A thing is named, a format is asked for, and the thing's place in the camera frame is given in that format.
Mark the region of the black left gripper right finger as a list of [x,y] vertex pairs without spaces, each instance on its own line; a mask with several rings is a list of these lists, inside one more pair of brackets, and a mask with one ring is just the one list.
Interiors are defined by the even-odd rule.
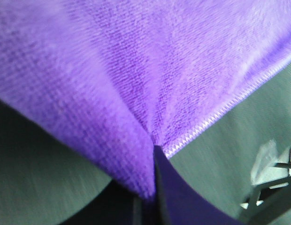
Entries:
[[157,209],[161,225],[238,225],[194,191],[154,146]]

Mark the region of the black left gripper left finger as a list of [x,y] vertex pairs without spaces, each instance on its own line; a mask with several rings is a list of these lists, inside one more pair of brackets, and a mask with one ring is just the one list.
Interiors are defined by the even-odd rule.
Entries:
[[133,198],[133,225],[155,225],[157,222],[156,204],[139,197]]

